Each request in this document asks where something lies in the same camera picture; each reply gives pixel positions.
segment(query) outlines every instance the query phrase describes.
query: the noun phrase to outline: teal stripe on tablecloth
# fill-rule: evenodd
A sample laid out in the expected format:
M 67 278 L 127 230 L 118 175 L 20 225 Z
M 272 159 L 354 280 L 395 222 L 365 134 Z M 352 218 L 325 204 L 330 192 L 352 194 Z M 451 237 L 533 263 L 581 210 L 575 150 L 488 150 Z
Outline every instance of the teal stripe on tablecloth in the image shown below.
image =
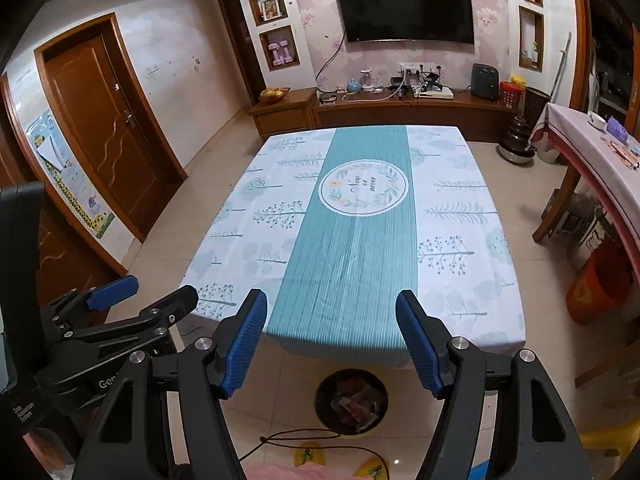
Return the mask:
M 405 199 L 375 216 L 344 216 L 318 197 L 323 177 L 361 159 L 396 165 L 409 180 Z M 309 356 L 403 366 L 396 297 L 417 292 L 417 234 L 405 126 L 338 128 L 324 159 L 265 332 Z

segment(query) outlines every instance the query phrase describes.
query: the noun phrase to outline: round emblem on tablecloth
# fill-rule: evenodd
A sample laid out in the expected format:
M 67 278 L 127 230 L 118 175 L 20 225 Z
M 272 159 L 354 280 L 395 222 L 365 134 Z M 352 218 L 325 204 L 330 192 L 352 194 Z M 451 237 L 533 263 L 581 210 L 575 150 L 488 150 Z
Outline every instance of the round emblem on tablecloth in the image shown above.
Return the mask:
M 353 160 L 333 168 L 318 188 L 320 202 L 346 216 L 373 216 L 395 208 L 406 197 L 404 172 L 383 160 Z

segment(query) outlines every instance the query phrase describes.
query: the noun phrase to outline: bolt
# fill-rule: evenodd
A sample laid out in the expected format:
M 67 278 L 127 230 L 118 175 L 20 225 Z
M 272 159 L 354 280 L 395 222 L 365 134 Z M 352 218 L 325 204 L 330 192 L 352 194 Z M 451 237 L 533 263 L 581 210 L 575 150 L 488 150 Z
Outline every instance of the bolt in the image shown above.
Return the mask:
M 131 361 L 133 364 L 141 363 L 144 360 L 145 360 L 145 353 L 142 350 L 136 350 L 135 352 L 133 352 L 133 354 L 129 356 L 129 361 Z
M 522 350 L 520 350 L 518 355 L 526 363 L 530 363 L 536 360 L 536 355 L 528 348 L 523 348 Z
M 213 341 L 209 337 L 201 337 L 200 339 L 197 339 L 195 343 L 195 347 L 198 350 L 209 350 L 211 345 L 213 345 Z
M 458 350 L 466 350 L 469 348 L 469 341 L 459 335 L 455 336 L 451 339 L 451 345 L 453 348 L 457 348 Z

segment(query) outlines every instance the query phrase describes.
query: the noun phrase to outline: yellow slipper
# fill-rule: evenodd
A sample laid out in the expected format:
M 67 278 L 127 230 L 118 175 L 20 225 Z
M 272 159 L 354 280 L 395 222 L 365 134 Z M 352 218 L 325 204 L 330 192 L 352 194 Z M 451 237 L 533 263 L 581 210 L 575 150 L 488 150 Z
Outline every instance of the yellow slipper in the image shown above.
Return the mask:
M 373 478 L 374 480 L 389 480 L 386 476 L 385 465 L 377 456 L 372 456 L 364 462 L 353 476 Z
M 324 465 L 324 449 L 318 449 L 320 444 L 309 440 L 300 444 L 300 449 L 296 450 L 293 462 L 296 467 L 300 467 L 306 462 Z

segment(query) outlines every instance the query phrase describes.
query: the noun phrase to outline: wall-mounted television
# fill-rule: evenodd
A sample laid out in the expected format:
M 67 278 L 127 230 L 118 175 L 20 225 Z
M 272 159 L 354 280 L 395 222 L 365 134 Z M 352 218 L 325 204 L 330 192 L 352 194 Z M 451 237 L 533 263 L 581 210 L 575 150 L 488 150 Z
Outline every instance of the wall-mounted television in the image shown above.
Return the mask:
M 471 0 L 339 0 L 347 41 L 474 42 Z

